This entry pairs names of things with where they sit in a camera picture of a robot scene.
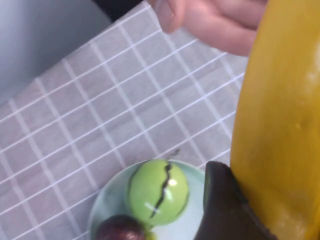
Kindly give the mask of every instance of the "white grid pattern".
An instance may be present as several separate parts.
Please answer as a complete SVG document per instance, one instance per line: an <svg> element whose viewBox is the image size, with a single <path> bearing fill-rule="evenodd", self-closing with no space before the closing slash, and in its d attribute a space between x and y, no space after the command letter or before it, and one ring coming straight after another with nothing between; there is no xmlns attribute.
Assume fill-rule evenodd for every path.
<svg viewBox="0 0 320 240"><path fill-rule="evenodd" d="M205 63L204 65L202 65L201 67L198 67L196 70L193 70L191 71L190 68L187 66L186 62L184 61L184 59L182 58L182 56L180 55L180 51L184 48L187 48L188 46L190 46L191 44L193 44L194 42L196 42L196 40L193 40L191 42L189 42L188 44L176 49L174 44L172 43L172 41L166 36L166 35L163 35L166 42L168 43L168 45L170 46L170 49L171 49L171 53L167 56L165 56L164 58L158 60L157 62L153 63L152 65L147 65L145 60L142 58L142 56L140 55L140 53L138 52L136 46L138 44L142 44L144 41L147 41L148 39L150 39L152 36L154 36L155 34L158 34L160 32L160 30L157 30L155 31L154 33L150 34L149 36L145 37L144 39L141 39L140 41L138 41L137 43L133 43L132 40L131 40L131 37L128 35L128 33L126 32L126 29L123 27L123 23L124 22L127 22L129 21L131 18L143 13L144 11L148 11L150 13L150 16L153 18L154 22L156 24L157 23L157 20L155 19L155 16L150 12L150 7L149 5L146 5L146 3L143 3L143 5L145 6L144 9L132 14L131 16L123 19L122 21L118 21L116 24L114 24L112 27L110 27L109 29L107 29L105 32L101 33L99 36L103 35L103 34L108 34L108 32L111 30L111 29L115 29L115 28L119 28L120 31L122 32L123 36L126 38L126 40L129 42L130 46L121 51L120 53L118 53L117 55L111 57L110 59L104 59L103 55L101 54L100 50L98 49L98 47L95 45L95 39L97 39L99 36L95 37L92 41L90 41L90 43L88 44L91 44L92 48L94 49L94 51L96 52L97 56L99 57L101 63L95 67L93 67L92 69L82 73L81 75L79 76L75 76L71 66L69 65L68 61L67 60L63 60L63 63L64 63L64 66L65 68L67 69L69 75L71 76L72 80L69 81L68 83L65 83L63 84L62 86L58 87L57 89L51 91L51 92L46 92L44 86L42 85L41 81L39 79L36 79L36 82L42 92L42 96L36 100L34 100L33 102L27 104L26 106L22 107L21 109L17 109L17 106L15 105L15 102L14 100L12 99L10 101L10 106L12 108L12 111L13 113L10 114L9 116L5 117L4 119L0 119L0 124L3 122L3 121L6 121L8 120L10 117L16 117L19 124L21 125L24 133L25 133L25 137L23 137L22 139L18 140L17 142L11 144L10 146L4 148L4 149L0 149L0 157L2 159L0 159L2 165L5 167L6 169L6 172L7 172L7 175L9 176L8 178L0 181L0 186L1 184L3 184L4 182L6 181L11 181L15 186L17 186L17 188L15 188L14 190L16 191L16 194L18 195L19 197L19 200L20 202L6 210L4 210L3 212L0 212L0 217L3 216L5 213L8 213L9 211L13 210L14 208L18 207L18 206L23 206L23 208L25 209L26 213L27 213L27 216L32 224L32 228L29 229L28 231L20 234L19 236L15 237L14 240L18 240L20 239L21 237L25 236L26 234L32 232L32 231L35 231L37 236L39 237L39 239L45 239L44 237L44 233L42 232L41 230L41 226L50 222L51 220L57 218L58 216L62 215L63 213L66 213L67 214L67 217L73 227L73 230L76 232L76 234L78 235L78 237L72 239L72 240L76 240L76 239L81 239L83 236L85 236L88 232L81 232L80 230L80 227L78 225L78 223L76 222L74 216L72 216L71 214L71 209L76 207L77 205L83 203L85 200L93 197L93 196L96 196L97 193L98 193L98 187L97 187L97 183L95 182L95 179L94 177L92 176L92 173L90 172L88 166L92 165L93 163L95 163L96 161L100 160L101 158L103 158L104 156L110 154L110 153L115 153L120 164L122 165L122 167L126 167L126 164L124 162L124 159L122 158L121 154L119 153L118 149L125 146L127 143L137 139L138 137L140 136L145 136L145 138L147 139L149 145L151 146L154 154L157 156L157 157L160 157L160 156L163 156L165 154L168 154L170 153L171 151L173 151L174 149L178 148L180 145L184 144L184 143L187 143L189 142L194 150L194 152L196 153L196 155L198 156L198 158L202 161L202 164L199 165L198 167L199 168L202 168L206 162L207 162L207 159L204 158L202 152L200 151L199 147L197 146L197 144L195 143L194 141L194 138L199 136L200 134L204 133L205 131L209 130L210 128L216 126L216 125L221 125L222 128L224 129L226 135L231 138L231 133L229 131L229 129L227 128L226 124L224 123L224 121L226 119L228 119L229 117L232 117L234 114L235 114L235 111L231 112L230 114L224 116L223 118L221 118L217 112L217 110L215 109L215 106L214 106L214 103L212 103L208 97L212 94L214 94L215 92L217 92L218 90L222 89L223 87L226 87L227 85L231 84L231 83L236 83L238 87L240 87L240 83L238 81L238 79L240 77L242 77L244 74L240 74L238 76L234 76L233 74L233 71L232 71L232 66L230 66L230 64L228 62L226 62L224 59L220 59L222 56L225 55L225 53L217 56L216 58L208 61L207 63ZM143 70L142 71L139 71L137 73L135 73L133 76L125 79L124 81L120 82L116 79L116 77L114 76L112 70L109 68L108 66L108 62L111 61L112 59L115 59L116 57L126 53L127 51L129 50L133 50L135 56L137 57L137 59L139 60L139 62L141 63L141 65L143 66ZM153 75L153 73L150 71L150 69L161 63L162 61L164 61L165 59L171 57L171 56L174 56L180 63L181 65L183 66L183 69L186 71L186 75L178 80L176 80L175 82L171 83L169 86L167 87L164 87L164 88L161 88L159 83L158 83L158 80L155 78L155 76ZM216 88L215 90L209 92L209 93L205 93L203 87L199 84L198 80L195 78L194 76L194 73L198 72L199 70L205 68L206 66L208 66L209 64L211 64L212 62L214 61L220 61L222 62L223 66L225 67L226 71L230 74L230 76L232 76L232 80L228 81L228 82L225 82L224 84L222 84L221 86L219 86L218 88ZM88 98L88 95L86 93L86 90L82 87L81 83L78 81L82 76L85 76L87 74L89 74L90 72L94 71L95 69L97 69L98 67L100 66L105 66L109 76L111 77L113 83L114 83L114 86L106 91L104 91L103 93L97 95L96 97L92 98L92 99L89 99ZM153 85L155 86L157 92L152 94L151 96L147 97L146 99L142 100L141 102L135 104L135 105L132 105L130 103L130 100L128 98L128 96L125 94L125 92L123 91L122 89L122 84L124 84L125 82L131 80L132 78L136 77L137 75L141 74L142 72L146 72L148 77L150 78L150 80L152 81ZM178 110L178 111L175 111L170 100L167 98L167 96L165 95L165 90L173 87L174 85L176 85L177 83L185 80L186 78L188 77L191 77L193 83L194 83L194 86L196 87L197 91L200 93L201 97L198 98L197 100L193 101L192 103L188 104L187 106L183 107L182 109ZM76 88L79 90L81 96L84 98L85 100L85 103L76 107L75 109L65 113L64 115L59 115L56 107L54 106L54 104L52 103L52 101L50 100L50 96L52 93L56 92L57 90L61 89L61 88L64 88L65 86L71 84L71 83L74 83L76 85ZM113 89L117 89L121 95L121 97L123 98L123 100L125 101L125 104L127 106L127 109L118 114L117 116L113 117L112 119L106 121L106 122L103 122L101 120L101 118L99 117L99 114L97 113L97 110L93 107L92 105L92 102L97 99L98 97L104 95L104 94L107 94L109 91L113 90ZM150 100L151 98L153 98L154 96L161 96L163 102L165 103L165 105L169 108L170 110L170 116L166 117L165 119L161 119L159 120L158 123L152 125L151 127L148 127L146 128L143 124L143 122L141 121L140 117L138 116L138 114L136 113L136 110L135 108L140 106L141 104L147 102L148 100ZM35 104L37 101L39 101L40 99L44 99L45 102L47 103L48 107L51 109L51 111L54 113L55 115L55 120L46 124L45 126L35 130L34 132L30 132L30 129L29 127L26 125L23 117L21 116L20 112L30 106L32 106L33 104ZM183 124L183 122L180 120L180 118L178 117L178 114L181 113L182 111L190 108L191 106L195 105L196 103L200 102L200 101L205 101L206 104L209 106L210 110L212 111L212 113L215 115L216 119L219 119L218 121L212 123L211 125L205 127L204 129L198 131L197 133L195 134L190 134L189 131L187 130L186 126ZM72 139L67 127L65 126L64 122L63 122L63 118L67 115L70 115L71 113L73 113L74 111L78 110L79 108L83 107L83 106L88 106L94 120L96 121L97 123L97 126L90 130L89 132L85 133L84 135L76 138L76 139ZM112 138L110 137L109 133L106 131L106 129L104 128L104 126L107 124L107 123L110 123L111 121L117 119L118 117L124 115L125 113L131 113L135 119L135 122L136 124L139 126L139 128L141 129L141 132L139 134L137 134L136 136L134 137L131 137L130 139L126 140L125 142L123 142L122 144L120 145L115 145L115 143L113 142ZM174 118L176 123L179 125L180 129L182 130L183 134L184 134L184 137L185 139L182 141L182 142L179 142L178 144L172 146L170 149L167 149L166 151L164 152L160 152L157 148L157 146L155 145L155 143L153 142L152 138L150 137L149 135L149 131L154 129L155 127L159 126L160 124L164 123L165 121L171 119L171 118ZM36 142L34 141L33 139L33 135L35 133L38 133L39 131L49 127L50 125L52 125L53 123L58 123L59 124L59 127L62 129L62 132L64 134L64 136L67 138L68 140L68 144L60 147L59 149L55 150L54 152L46 155L46 156L43 156L39 147L37 146ZM96 159L94 159L93 161L89 162L89 163L86 163L80 153L80 151L77 149L77 146L75 145L75 143L77 141L79 141L80 139L84 138L85 136L87 136L88 134L92 133L93 131L97 130L97 129L100 129L102 130L103 132L103 135L105 137L105 139L107 140L108 143L110 143L111 145L111 150L109 150L108 152L104 153L103 155L97 157ZM36 154L37 156L37 161L34 162L33 164L27 166L26 168L16 172L16 173L13 173L13 171L10 169L10 163L6 160L5 158L5 155L2 154L4 151L6 151L7 149L9 148L12 148L13 146L17 145L18 143L20 143L22 140L28 140L30 145L32 146L32 150L34 151L34 153ZM77 170L69 173L68 175L62 177L61 179L59 180L55 180L52 173L50 172L50 169L48 168L46 162L44 161L45 159L49 158L50 156L52 156L53 154L65 149L67 146L71 146L73 152L74 152L74 155L76 156L77 158L77 161L79 162L80 164L80 168L78 168ZM224 150L222 152L220 152L218 155L214 156L212 159L210 159L210 161L214 161L216 159L218 159L219 157L227 154L228 152L230 151L230 149L227 149L227 150ZM17 184L17 181L15 179L15 177L21 173L23 173L24 171L26 171L27 169L31 168L32 166L36 165L36 164L39 164L41 163L41 166L43 168L43 171L45 172L45 174L47 175L49 181L50 181L50 185L45 187L44 189L38 191L37 193L33 194L32 196L30 197L25 197L22 193L22 191L19 189L19 186ZM81 171L81 170L84 170L88 180L90 181L92 187L96 190L96 192L90 196L87 196L86 198L80 200L79 202L75 203L74 205L72 206L68 206L67 205L67 202L66 202L66 199L64 198L64 196L62 195L59 187L58 187L58 183L62 182L63 180L69 178L70 176L74 175L75 173ZM58 197L58 200L59 202L61 203L61 205L63 206L63 211L59 212L58 214L50 217L49 219L45 220L44 222L37 222L36 221L36 218L34 216L34 214L32 213L31 211L31 208L29 206L29 203L28 201L30 199L32 199L33 197L39 195L40 193L43 193L44 191L50 189L50 188L53 188L55 194L57 195ZM3 229L1 228L0 226L0 238L1 239L8 239L6 236L5 236L5 232L3 231Z"/></svg>

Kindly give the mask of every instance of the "plate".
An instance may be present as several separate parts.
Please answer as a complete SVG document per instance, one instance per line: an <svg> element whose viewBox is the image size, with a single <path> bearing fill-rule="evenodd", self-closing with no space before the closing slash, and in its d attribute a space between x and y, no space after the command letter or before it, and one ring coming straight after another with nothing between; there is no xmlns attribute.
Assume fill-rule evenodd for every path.
<svg viewBox="0 0 320 240"><path fill-rule="evenodd" d="M184 172L190 190L189 203L184 214L175 222L152 229L157 240L193 240L200 226L204 210L203 196L205 174L185 162L170 160ZM143 162L132 165L115 175L101 190L92 207L88 240L95 240L98 226L104 220L118 214L131 215L125 203L125 189L130 176Z"/></svg>

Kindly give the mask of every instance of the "banana peel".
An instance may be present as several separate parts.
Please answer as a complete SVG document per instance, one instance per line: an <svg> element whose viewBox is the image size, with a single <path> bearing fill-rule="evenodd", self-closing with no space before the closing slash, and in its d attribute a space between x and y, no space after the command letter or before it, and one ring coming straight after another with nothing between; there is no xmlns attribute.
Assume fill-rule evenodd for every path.
<svg viewBox="0 0 320 240"><path fill-rule="evenodd" d="M320 240L320 1L269 0L239 97L230 167L279 240Z"/></svg>

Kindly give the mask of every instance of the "green ball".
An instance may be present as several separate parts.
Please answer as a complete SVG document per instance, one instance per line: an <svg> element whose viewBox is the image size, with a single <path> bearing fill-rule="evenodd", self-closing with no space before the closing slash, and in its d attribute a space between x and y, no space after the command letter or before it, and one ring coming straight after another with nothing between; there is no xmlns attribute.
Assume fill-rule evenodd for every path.
<svg viewBox="0 0 320 240"><path fill-rule="evenodd" d="M149 226L170 224L188 204L187 178L170 161L147 161L131 176L126 200L132 214L141 222Z"/></svg>

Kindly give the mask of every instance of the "plum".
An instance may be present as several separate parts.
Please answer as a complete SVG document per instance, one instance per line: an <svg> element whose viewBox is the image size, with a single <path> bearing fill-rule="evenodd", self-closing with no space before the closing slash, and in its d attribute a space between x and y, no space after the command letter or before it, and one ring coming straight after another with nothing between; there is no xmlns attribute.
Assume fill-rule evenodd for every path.
<svg viewBox="0 0 320 240"><path fill-rule="evenodd" d="M147 240L144 227L127 215L115 215L103 221L95 240Z"/></svg>

